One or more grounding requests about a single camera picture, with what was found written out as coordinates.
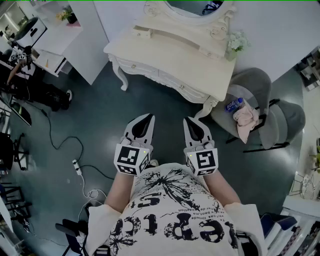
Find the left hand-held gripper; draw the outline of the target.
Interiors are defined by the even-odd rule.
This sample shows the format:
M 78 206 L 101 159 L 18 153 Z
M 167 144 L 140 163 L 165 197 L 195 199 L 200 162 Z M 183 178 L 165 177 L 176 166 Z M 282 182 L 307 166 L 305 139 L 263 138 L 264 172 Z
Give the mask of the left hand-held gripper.
M 139 176 L 149 164 L 154 150 L 155 119 L 153 114 L 143 114 L 127 124 L 124 137 L 116 145 L 113 161 L 119 173 Z

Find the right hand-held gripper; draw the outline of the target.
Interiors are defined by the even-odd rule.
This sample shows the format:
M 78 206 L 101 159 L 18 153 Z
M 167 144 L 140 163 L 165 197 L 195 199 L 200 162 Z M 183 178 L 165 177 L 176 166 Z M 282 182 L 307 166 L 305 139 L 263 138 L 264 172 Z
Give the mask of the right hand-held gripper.
M 196 177 L 213 174 L 219 167 L 218 149 L 212 139 L 210 129 L 193 117 L 183 119 L 184 140 L 187 166 Z M 207 141 L 193 146 L 193 141 Z

